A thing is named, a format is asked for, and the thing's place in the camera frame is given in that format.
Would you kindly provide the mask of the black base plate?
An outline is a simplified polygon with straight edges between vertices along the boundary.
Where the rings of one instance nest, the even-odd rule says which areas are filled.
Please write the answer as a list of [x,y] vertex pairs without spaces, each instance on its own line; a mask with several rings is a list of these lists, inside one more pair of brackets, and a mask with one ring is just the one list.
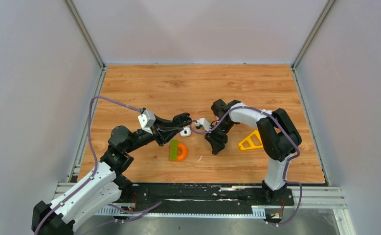
[[155,210],[162,212],[247,212],[248,206],[277,210],[294,206],[289,188],[271,193],[261,184],[221,183],[136,183],[114,204],[139,211],[158,202]]

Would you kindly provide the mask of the yellow triangle block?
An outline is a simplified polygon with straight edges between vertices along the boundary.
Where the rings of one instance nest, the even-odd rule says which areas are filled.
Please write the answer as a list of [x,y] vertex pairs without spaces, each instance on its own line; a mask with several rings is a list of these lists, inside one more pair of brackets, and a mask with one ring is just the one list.
[[255,130],[238,143],[238,148],[242,151],[264,148],[259,131]]

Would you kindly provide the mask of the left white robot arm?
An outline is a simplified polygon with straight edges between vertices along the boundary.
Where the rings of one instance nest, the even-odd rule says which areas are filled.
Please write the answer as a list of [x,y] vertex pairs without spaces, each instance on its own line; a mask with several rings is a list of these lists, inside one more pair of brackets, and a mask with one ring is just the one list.
[[153,141],[164,146],[192,122],[189,113],[166,120],[149,110],[142,112],[138,120],[141,128],[134,132],[122,125],[113,128],[108,149],[77,184],[50,203],[40,201],[34,207],[34,234],[72,235],[107,204],[116,200],[128,202],[133,195],[133,184],[123,172],[134,160],[129,153]]

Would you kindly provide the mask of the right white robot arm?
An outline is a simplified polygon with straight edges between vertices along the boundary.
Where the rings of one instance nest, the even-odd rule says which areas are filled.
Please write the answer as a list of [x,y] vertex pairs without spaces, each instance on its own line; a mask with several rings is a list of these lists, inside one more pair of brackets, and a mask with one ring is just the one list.
[[269,157],[267,174],[263,180],[263,200],[275,204],[282,197],[280,189],[287,184],[286,174],[290,161],[300,155],[301,136],[284,109],[260,110],[239,100],[229,103],[219,99],[211,110],[219,118],[217,124],[204,138],[210,143],[212,153],[218,154],[228,142],[228,132],[236,124],[245,124],[259,132],[263,149]]

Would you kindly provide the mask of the white earbud charging case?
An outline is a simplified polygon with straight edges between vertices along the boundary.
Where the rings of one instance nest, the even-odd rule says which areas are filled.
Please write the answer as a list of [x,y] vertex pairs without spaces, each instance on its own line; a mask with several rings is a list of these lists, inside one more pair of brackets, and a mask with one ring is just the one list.
[[189,127],[184,127],[182,131],[180,131],[180,136],[181,137],[189,137],[192,134],[192,131]]

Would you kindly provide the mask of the black earbud case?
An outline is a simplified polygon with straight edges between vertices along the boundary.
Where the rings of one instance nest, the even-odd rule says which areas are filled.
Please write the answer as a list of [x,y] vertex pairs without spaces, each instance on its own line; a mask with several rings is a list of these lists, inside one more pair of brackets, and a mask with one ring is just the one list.
[[181,113],[173,117],[172,122],[176,127],[185,127],[192,123],[189,113]]

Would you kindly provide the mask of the green toy brick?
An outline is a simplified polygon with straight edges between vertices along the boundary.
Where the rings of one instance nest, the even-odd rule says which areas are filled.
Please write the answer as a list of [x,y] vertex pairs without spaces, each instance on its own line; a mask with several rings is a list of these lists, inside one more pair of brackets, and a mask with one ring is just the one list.
[[171,140],[169,148],[169,160],[177,161],[179,152],[179,142],[178,140]]

